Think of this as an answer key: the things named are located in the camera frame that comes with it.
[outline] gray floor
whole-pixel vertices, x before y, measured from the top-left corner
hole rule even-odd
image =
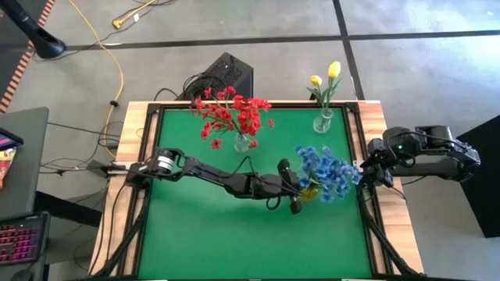
[[[112,18],[134,6],[124,0],[76,3],[101,37],[114,31]],[[341,0],[341,5],[350,34],[500,30],[500,3],[495,1]],[[46,27],[68,45],[94,42],[67,1],[56,2]],[[330,0],[179,0],[153,9],[107,43],[339,34]],[[500,113],[499,45],[500,36],[490,36],[353,41],[352,49],[366,99],[382,101],[388,126],[445,124],[459,135]],[[326,76],[330,62],[339,60],[344,83],[336,99],[355,99],[341,41],[128,48],[113,51],[125,77],[122,106],[113,120],[123,120],[129,101],[151,100],[161,87],[179,92],[187,77],[223,52],[254,67],[255,96],[268,99],[307,99],[309,76]],[[118,85],[113,61],[99,50],[54,62],[32,61],[9,111],[47,106],[53,122],[100,130]],[[173,97],[164,94],[161,99]],[[120,125],[111,131],[120,133]],[[96,140],[95,135],[50,126],[44,160],[86,158]],[[102,150],[96,158],[111,160]],[[104,187],[105,181],[93,174],[71,173],[42,176],[39,189],[71,198]],[[458,184],[426,179],[405,192],[427,274],[481,280],[500,276],[500,239],[482,237]],[[63,223],[53,226],[55,236],[72,229]],[[95,230],[76,233],[69,242],[72,249]],[[88,242],[78,255],[92,247]],[[67,248],[59,247],[53,261],[71,257]],[[81,274],[73,261],[60,262],[52,266],[50,280]]]

